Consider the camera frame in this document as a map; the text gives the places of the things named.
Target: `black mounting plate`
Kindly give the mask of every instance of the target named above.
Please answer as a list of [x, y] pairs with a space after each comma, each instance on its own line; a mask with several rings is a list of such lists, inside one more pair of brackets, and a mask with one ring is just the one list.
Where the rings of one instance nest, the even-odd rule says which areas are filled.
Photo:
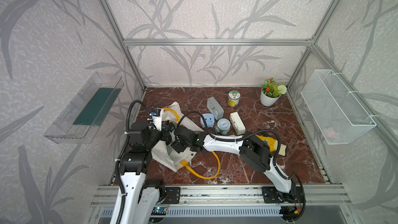
[[170, 197], [166, 197], [162, 204], [170, 204], [170, 201], [171, 204], [180, 203], [180, 192], [180, 187], [166, 187], [166, 195], [169, 195]]
[[[277, 191], [276, 188], [272, 186], [261, 187], [261, 191], [264, 203], [294, 203], [295, 200], [290, 194], [282, 193], [282, 195], [280, 195], [280, 192]], [[296, 187], [296, 192], [300, 192], [296, 194], [296, 197], [300, 202], [302, 202], [300, 186]]]

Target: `jar lid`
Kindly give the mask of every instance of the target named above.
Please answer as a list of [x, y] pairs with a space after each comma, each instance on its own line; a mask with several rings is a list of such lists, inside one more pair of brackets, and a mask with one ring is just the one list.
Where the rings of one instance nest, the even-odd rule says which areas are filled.
[[233, 90], [229, 92], [229, 97], [231, 99], [238, 99], [240, 97], [240, 93], [238, 91]]

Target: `blue toy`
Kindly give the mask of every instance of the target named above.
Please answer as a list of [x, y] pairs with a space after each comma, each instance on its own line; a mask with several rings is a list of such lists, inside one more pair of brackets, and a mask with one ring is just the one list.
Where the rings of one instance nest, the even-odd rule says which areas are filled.
[[[212, 128], [215, 123], [214, 115], [212, 113], [203, 113], [203, 117], [205, 117], [207, 127]], [[205, 123], [202, 118], [200, 118], [200, 124], [203, 128], [205, 127]]]

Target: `wire mesh basket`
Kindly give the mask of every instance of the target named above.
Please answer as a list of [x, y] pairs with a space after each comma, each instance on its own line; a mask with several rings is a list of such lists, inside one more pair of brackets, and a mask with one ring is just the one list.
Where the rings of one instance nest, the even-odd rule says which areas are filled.
[[373, 118], [330, 69], [313, 72], [301, 95], [328, 144], [348, 144], [376, 126]]
[[94, 72], [44, 136], [58, 144], [90, 144], [123, 86], [119, 75]]

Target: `vent grille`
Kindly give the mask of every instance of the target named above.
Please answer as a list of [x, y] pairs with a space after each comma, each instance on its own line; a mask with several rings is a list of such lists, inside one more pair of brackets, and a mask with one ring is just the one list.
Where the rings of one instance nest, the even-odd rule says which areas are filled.
[[112, 217], [112, 213], [113, 213], [113, 208], [103, 208], [101, 217], [102, 218]]
[[168, 217], [279, 217], [281, 207], [169, 207]]

